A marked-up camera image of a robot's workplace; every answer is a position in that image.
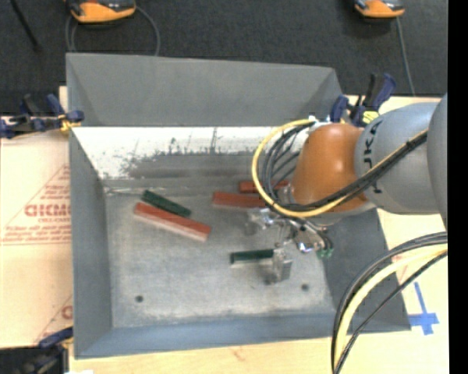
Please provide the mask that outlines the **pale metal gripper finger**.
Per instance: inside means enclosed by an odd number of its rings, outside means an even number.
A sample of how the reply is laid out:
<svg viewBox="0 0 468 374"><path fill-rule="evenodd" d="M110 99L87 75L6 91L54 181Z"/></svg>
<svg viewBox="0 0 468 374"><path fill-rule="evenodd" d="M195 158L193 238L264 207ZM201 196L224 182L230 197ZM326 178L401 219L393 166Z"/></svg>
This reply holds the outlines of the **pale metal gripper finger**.
<svg viewBox="0 0 468 374"><path fill-rule="evenodd" d="M292 258L284 249L269 249L264 258L264 283L273 285L287 281L291 275Z"/></svg>
<svg viewBox="0 0 468 374"><path fill-rule="evenodd" d="M244 232L246 235L255 235L272 226L274 222L275 217L269 208L251 208L246 212Z"/></svg>

